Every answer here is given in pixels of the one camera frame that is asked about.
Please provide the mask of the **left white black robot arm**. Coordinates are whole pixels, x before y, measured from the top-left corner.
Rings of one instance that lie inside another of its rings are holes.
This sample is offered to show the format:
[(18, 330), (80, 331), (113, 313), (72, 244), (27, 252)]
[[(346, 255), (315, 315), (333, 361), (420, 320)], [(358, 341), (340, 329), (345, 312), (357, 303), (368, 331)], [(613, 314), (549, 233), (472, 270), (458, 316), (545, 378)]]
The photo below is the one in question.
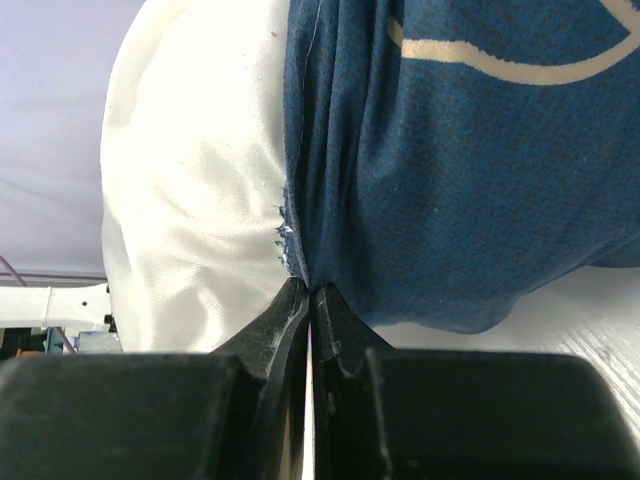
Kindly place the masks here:
[(1, 327), (106, 331), (112, 314), (107, 284), (86, 287), (1, 287)]

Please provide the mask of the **white pillow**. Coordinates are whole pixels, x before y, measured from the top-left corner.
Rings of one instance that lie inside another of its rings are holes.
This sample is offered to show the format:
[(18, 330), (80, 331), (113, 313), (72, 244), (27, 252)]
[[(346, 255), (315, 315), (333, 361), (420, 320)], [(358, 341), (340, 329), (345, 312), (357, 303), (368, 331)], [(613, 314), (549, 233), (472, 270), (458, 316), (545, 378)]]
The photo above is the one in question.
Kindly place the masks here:
[(287, 278), (285, 1), (147, 1), (111, 72), (102, 251), (127, 352), (208, 352)]

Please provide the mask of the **dark blue embroidered pillowcase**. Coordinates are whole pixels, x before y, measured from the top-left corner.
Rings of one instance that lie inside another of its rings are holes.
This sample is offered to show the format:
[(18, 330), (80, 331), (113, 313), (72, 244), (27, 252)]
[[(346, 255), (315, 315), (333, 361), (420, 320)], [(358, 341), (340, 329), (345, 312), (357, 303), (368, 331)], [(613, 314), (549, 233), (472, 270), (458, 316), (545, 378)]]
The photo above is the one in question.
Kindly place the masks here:
[(635, 1), (293, 1), (283, 104), (284, 262), (373, 326), (639, 263)]

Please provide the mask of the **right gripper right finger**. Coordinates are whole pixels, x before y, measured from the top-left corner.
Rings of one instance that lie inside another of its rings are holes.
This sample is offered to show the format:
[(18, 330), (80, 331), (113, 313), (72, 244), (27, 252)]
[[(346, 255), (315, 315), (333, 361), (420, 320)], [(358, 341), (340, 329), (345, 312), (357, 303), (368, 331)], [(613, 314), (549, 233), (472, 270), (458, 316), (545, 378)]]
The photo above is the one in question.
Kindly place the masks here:
[(337, 288), (310, 300), (317, 479), (386, 479), (375, 363), (393, 347), (350, 310)]

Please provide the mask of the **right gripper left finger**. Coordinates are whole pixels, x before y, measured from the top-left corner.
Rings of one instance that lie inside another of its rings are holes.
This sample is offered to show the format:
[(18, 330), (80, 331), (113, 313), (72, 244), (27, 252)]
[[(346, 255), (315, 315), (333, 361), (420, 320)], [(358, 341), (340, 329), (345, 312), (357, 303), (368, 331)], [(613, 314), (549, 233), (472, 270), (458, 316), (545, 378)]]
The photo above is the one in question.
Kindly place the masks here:
[(285, 281), (274, 300), (212, 353), (242, 365), (229, 401), (233, 479), (302, 476), (310, 295)]

